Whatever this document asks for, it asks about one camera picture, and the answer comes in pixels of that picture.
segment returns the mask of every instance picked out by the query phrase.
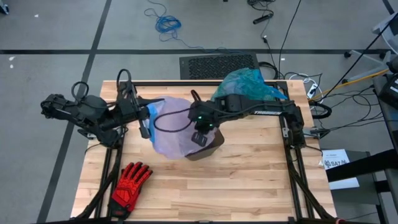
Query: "concrete floor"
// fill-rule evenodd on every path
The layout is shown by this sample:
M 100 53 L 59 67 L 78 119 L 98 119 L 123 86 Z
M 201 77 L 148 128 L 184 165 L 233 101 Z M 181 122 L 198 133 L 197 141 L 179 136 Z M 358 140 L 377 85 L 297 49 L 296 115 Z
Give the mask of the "concrete floor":
M 93 46 L 106 0 L 5 0 L 10 15 L 0 15 L 1 50 L 87 50 L 80 54 L 15 54 L 0 50 L 0 223 L 33 223 L 42 205 L 67 123 L 47 120 L 39 103 L 48 94 L 62 93 L 71 99 L 70 87 L 80 81 Z M 219 46 L 231 49 L 266 49 L 259 38 L 265 23 L 253 25 L 261 12 L 244 0 L 158 0 L 167 14 L 181 20 L 179 36 L 190 45 L 207 49 Z M 295 11 L 297 0 L 277 0 L 270 8 L 275 16 L 265 32 L 273 49 L 280 49 Z M 398 1 L 391 1 L 398 10 Z M 181 42 L 160 42 L 154 29 L 155 19 L 144 10 L 162 8 L 146 1 L 112 0 L 100 36 L 98 49 L 186 49 Z M 303 0 L 298 9 L 284 49 L 365 49 L 374 35 L 371 28 L 387 17 L 380 0 Z M 386 49 L 378 40 L 372 49 Z M 95 56 L 86 69 L 90 94 L 100 92 L 103 80 L 114 80 L 121 68 L 132 72 L 136 80 L 179 79 L 178 58 L 182 54 L 123 54 Z M 271 62 L 269 54 L 258 54 L 259 61 Z M 281 72 L 323 73 L 321 87 L 333 86 L 355 58 L 340 54 L 283 54 Z M 360 61 L 351 75 L 374 65 Z M 266 78 L 270 71 L 263 70 Z M 361 82 L 340 91 L 361 90 L 371 82 Z M 325 102 L 333 105 L 341 98 Z M 323 120 L 330 128 L 359 119 L 367 108 L 347 101 Z M 373 114 L 380 108 L 375 106 Z M 87 140 L 74 130 L 55 191 L 47 221 L 66 220 L 72 209 Z M 334 131 L 322 139 L 321 147 L 370 151 L 390 149 L 384 123 Z M 391 197 L 384 197 L 389 219 L 397 220 Z M 335 202 L 339 217 L 351 218 L 376 211 L 374 207 Z M 378 222 L 377 215 L 355 221 Z

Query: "red glove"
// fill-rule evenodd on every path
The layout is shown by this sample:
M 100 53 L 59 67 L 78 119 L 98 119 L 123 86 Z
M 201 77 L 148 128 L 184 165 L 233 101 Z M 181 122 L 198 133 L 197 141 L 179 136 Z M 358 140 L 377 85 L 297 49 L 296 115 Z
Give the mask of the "red glove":
M 134 210 L 141 187 L 152 174 L 148 168 L 147 165 L 142 166 L 141 162 L 135 165 L 131 162 L 125 170 L 122 170 L 109 203 L 113 217 L 126 219 Z

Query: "black metal frame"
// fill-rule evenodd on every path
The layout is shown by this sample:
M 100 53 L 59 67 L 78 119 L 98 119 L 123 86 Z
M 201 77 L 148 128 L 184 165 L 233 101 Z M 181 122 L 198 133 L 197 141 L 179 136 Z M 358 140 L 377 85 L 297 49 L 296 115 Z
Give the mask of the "black metal frame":
M 181 81 L 181 82 L 140 82 L 140 81 L 135 81 L 134 85 L 135 86 L 218 86 L 220 85 L 221 80 L 220 81 L 205 81 L 205 82 L 198 82 L 198 81 L 192 81 L 192 82 L 188 82 L 188 81 Z M 279 87 L 283 93 L 287 96 L 287 98 L 289 98 L 289 91 L 288 91 L 288 87 L 287 87 L 287 83 L 286 81 L 276 81 L 276 82 L 266 82 L 267 85 L 270 86 L 274 86 L 274 87 Z M 283 128 L 285 127 L 285 121 L 283 117 L 279 117 L 279 121 L 280 121 L 280 126 L 281 126 L 281 130 L 283 130 Z M 285 149 L 285 155 L 286 155 L 286 161 L 287 161 L 287 166 L 288 169 L 294 169 L 294 165 L 292 162 L 292 156 L 290 154 L 290 150 L 291 150 L 291 146 L 287 144 L 287 138 L 284 137 L 284 149 Z M 106 152 L 106 156 L 105 156 L 105 160 L 104 160 L 104 168 L 103 168 L 103 173 L 101 176 L 101 183 L 100 185 L 103 184 L 103 182 L 105 181 L 106 177 L 107 177 L 107 173 L 108 173 L 108 169 L 109 169 L 109 165 L 111 163 L 111 149 L 107 149 Z M 298 169 L 299 169 L 299 173 L 301 176 L 301 179 L 303 180 L 304 184 L 307 185 L 307 178 L 305 175 L 305 168 L 304 168 L 304 163 L 303 163 L 303 159 L 302 159 L 302 155 L 301 155 L 301 151 L 300 149 L 295 149 L 296 152 L 296 156 L 297 156 L 297 162 L 298 162 Z M 290 178 L 290 186 L 292 189 L 292 197 L 293 197 L 293 203 L 294 203 L 294 207 L 295 207 L 295 213 L 296 213 L 296 219 L 301 219 L 303 218 L 302 215 L 302 211 L 301 211 L 301 207 L 300 207 L 300 198 L 299 198 L 299 192 L 297 189 L 297 184 L 295 179 L 292 177 L 291 173 L 289 172 L 289 178 Z M 112 183 L 112 187 L 111 187 L 111 193 L 114 190 L 115 186 L 116 186 L 116 181 L 117 179 L 114 180 L 114 182 Z M 305 197 L 305 203 L 307 206 L 307 213 L 308 213 L 308 217 L 309 218 L 314 218 L 314 214 L 313 214 L 313 210 L 312 210 L 312 205 L 310 203 L 310 201 L 308 200 L 308 198 Z M 99 218 L 101 216 L 101 211 L 102 211 L 102 200 L 100 201 L 100 203 L 98 204 L 96 210 L 95 210 L 95 218 Z M 110 210 L 108 208 L 108 212 L 107 212 L 107 216 L 109 216 L 110 214 Z M 166 224 L 169 222 L 156 222 L 156 223 L 161 223 L 161 224 Z M 245 223 L 245 222 L 228 222 L 228 224 L 232 224 L 232 223 Z M 289 223 L 289 222 L 261 222 L 261 223 L 275 223 L 275 224 L 280 224 L 280 223 Z

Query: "butcher block tabletop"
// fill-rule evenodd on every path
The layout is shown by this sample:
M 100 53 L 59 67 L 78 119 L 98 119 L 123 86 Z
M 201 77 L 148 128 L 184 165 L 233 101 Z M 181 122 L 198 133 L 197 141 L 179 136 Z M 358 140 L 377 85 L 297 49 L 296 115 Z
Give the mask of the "butcher block tabletop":
M 303 82 L 286 82 L 290 99 L 302 110 L 305 127 L 311 128 L 313 120 Z M 194 89 L 205 101 L 216 87 L 145 85 L 137 86 L 137 92 L 147 99 L 167 95 L 193 101 L 190 90 Z M 116 95 L 116 81 L 104 81 L 100 96 L 110 102 Z M 127 220 L 287 221 L 288 217 L 295 217 L 278 117 L 250 115 L 223 123 L 220 131 L 224 144 L 210 157 L 198 161 L 166 159 L 154 151 L 148 139 L 141 138 L 137 121 L 127 127 L 121 168 L 141 161 L 154 171 Z M 88 147 L 95 144 L 98 141 L 90 141 Z M 319 148 L 316 139 L 307 139 L 307 145 Z M 105 154 L 103 146 L 86 153 L 71 217 L 81 213 L 98 191 Z M 320 151 L 303 148 L 302 157 L 310 190 L 327 212 L 336 216 L 326 172 L 319 165 Z M 307 217 L 301 190 L 299 194 L 303 216 Z M 108 200 L 109 190 L 105 193 L 102 217 L 106 216 Z

